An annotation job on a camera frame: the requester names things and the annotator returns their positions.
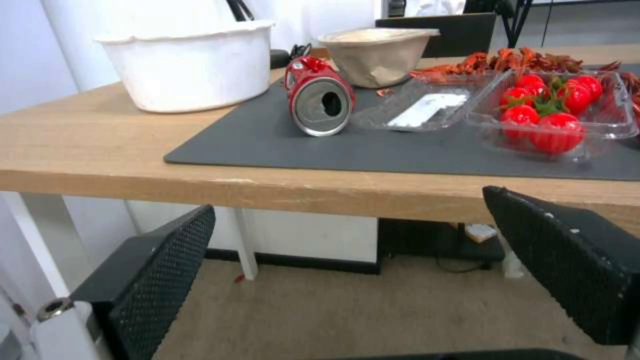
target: white paper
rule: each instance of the white paper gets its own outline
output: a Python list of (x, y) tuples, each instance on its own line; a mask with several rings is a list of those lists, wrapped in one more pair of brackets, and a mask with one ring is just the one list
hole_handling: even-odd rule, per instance
[(419, 127), (429, 121), (438, 110), (448, 106), (460, 106), (467, 100), (466, 95), (427, 94), (400, 115), (387, 123), (388, 126)]

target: gray desk mat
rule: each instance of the gray desk mat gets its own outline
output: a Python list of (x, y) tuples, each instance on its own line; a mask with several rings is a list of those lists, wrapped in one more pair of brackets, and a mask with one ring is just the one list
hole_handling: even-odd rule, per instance
[[(625, 71), (640, 72), (640, 64)], [(383, 99), (357, 89), (356, 111)], [(314, 138), (291, 121), (279, 81), (238, 106), (164, 157), (168, 163), (246, 167), (640, 180), (640, 142), (612, 142), (607, 152), (583, 163), (550, 161), (496, 149), (481, 141), (478, 128), (459, 122), (423, 133), (363, 129)]]

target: red can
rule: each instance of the red can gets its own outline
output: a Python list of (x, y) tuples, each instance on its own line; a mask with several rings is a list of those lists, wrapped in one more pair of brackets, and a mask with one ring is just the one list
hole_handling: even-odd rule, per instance
[(284, 79), (291, 118), (302, 131), (328, 136), (347, 125), (356, 96), (329, 63), (313, 56), (296, 58)]

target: beige paper bowl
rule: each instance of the beige paper bowl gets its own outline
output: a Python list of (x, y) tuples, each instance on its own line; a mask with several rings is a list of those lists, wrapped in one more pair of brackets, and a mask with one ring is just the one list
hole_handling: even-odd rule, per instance
[(415, 69), (429, 37), (438, 29), (371, 28), (321, 36), (347, 81), (365, 88), (382, 88), (406, 79)]

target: cherry tomato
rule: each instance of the cherry tomato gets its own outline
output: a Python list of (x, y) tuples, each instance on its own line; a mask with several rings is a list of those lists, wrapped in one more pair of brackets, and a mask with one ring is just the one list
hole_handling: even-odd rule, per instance
[(524, 87), (534, 95), (542, 96), (544, 99), (549, 98), (549, 89), (544, 83), (529, 83)]
[(558, 155), (572, 150), (584, 138), (584, 129), (578, 119), (567, 113), (543, 117), (538, 131), (529, 133), (529, 141), (545, 154)]
[(566, 85), (558, 90), (558, 97), (566, 94), (564, 105), (573, 115), (580, 115), (591, 104), (591, 91), (577, 80), (569, 80)]
[(590, 75), (579, 75), (574, 78), (578, 83), (589, 89), (591, 92), (591, 102), (594, 102), (602, 95), (602, 84), (600, 81)]
[[(529, 105), (517, 105), (508, 108), (500, 121), (507, 126), (518, 126), (520, 128), (533, 127), (540, 121), (538, 112)], [(502, 132), (512, 140), (522, 140), (529, 136), (529, 132), (519, 129), (503, 129)]]
[(500, 98), (500, 106), (509, 106), (516, 105), (518, 99), (522, 99), (523, 97), (531, 97), (530, 99), (526, 99), (524, 104), (532, 106), (533, 105), (533, 94), (526, 88), (508, 88), (502, 93), (502, 97)]
[(527, 74), (520, 77), (518, 82), (516, 82), (516, 86), (520, 88), (526, 88), (528, 85), (539, 83), (544, 85), (545, 82), (536, 74)]

